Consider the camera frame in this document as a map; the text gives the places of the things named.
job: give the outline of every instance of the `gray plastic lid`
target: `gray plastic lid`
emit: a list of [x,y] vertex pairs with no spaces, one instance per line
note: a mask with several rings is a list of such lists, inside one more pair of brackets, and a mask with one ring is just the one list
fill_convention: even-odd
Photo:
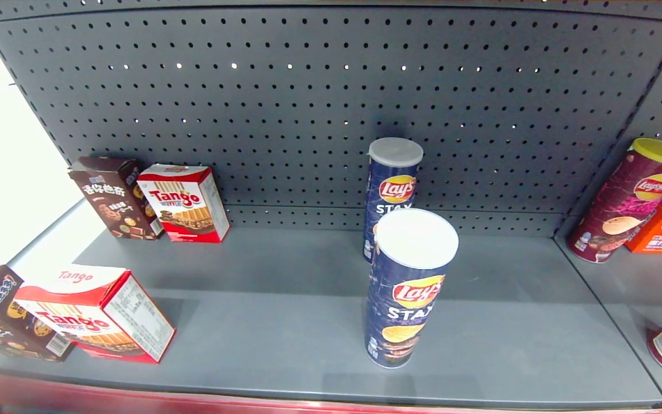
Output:
[[423,148],[408,139],[380,138],[370,144],[370,157],[387,167],[412,167],[423,159]]

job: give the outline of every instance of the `store shelf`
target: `store shelf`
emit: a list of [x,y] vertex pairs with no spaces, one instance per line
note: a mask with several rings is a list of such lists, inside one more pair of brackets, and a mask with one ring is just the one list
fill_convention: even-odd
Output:
[[234,396],[591,409],[651,407],[662,395],[550,239],[462,236],[460,252],[410,362],[365,354],[368,265],[355,231],[232,228],[220,246],[79,237],[82,204],[15,264],[125,266],[178,333],[159,365],[91,358],[8,358],[0,374],[133,390]]
[[647,349],[646,333],[662,325],[662,256],[621,247],[604,264],[592,264],[559,246],[583,276],[662,390],[662,367]]

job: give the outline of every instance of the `nutrition label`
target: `nutrition label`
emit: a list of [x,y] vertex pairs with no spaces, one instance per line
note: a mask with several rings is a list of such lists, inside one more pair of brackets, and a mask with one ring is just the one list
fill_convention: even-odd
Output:
[[173,328],[140,285],[129,277],[103,309],[156,362],[173,335]]

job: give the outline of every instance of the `stax text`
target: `stax text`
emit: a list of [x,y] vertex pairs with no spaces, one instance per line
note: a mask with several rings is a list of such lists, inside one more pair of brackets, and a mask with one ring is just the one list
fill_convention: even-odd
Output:
[[60,272],[60,276],[58,276],[60,279],[71,279],[73,283],[81,283],[82,281],[89,281],[94,278],[92,275],[87,275],[85,273],[71,273],[68,272],[68,270],[63,270],[63,272]]
[[390,306],[387,310],[387,317],[390,319],[415,320],[428,316],[431,309],[433,309],[433,304],[423,309],[397,309]]
[[375,211],[378,214],[388,214],[392,210],[397,209],[410,209],[412,204],[377,204],[375,205]]
[[83,327],[92,332],[100,332],[102,328],[111,328],[111,325],[103,320],[90,320],[84,317],[58,316],[51,315],[50,312],[35,312],[38,316],[44,317],[50,322],[57,323],[61,328],[79,328]]
[[201,199],[195,194],[189,194],[184,192],[162,192],[158,190],[149,192],[152,196],[160,200],[162,205],[183,205],[184,207],[192,207],[195,204],[200,204]]

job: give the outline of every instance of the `cookie image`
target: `cookie image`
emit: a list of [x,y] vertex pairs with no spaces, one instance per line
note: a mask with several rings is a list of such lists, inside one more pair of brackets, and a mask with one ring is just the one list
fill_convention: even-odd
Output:
[[387,327],[382,330],[382,336],[384,340],[392,343],[401,343],[402,341],[409,340],[415,335],[418,335],[421,332],[421,329],[425,327],[425,323],[420,325],[407,325],[407,327]]
[[27,315],[27,311],[23,307],[15,303],[15,301],[10,302],[10,306],[7,308],[7,316],[13,317],[15,319],[21,319]]
[[175,220],[175,218],[173,217],[173,214],[171,212],[168,212],[168,210],[161,210],[160,221],[171,222],[173,220]]
[[113,221],[121,220],[121,214],[119,214],[118,212],[114,212],[114,210],[110,209],[106,204],[99,204],[97,210],[99,211],[100,215],[107,218],[108,220],[113,220]]
[[638,220],[635,217],[615,217],[614,219],[605,221],[604,224],[602,224],[602,230],[604,230],[604,233],[614,236],[615,234],[625,233],[626,231],[632,230],[640,223],[643,223],[642,220]]
[[48,327],[44,323],[40,322],[39,319],[34,320],[32,325],[32,332],[37,336],[48,336],[50,332],[53,332],[52,328]]

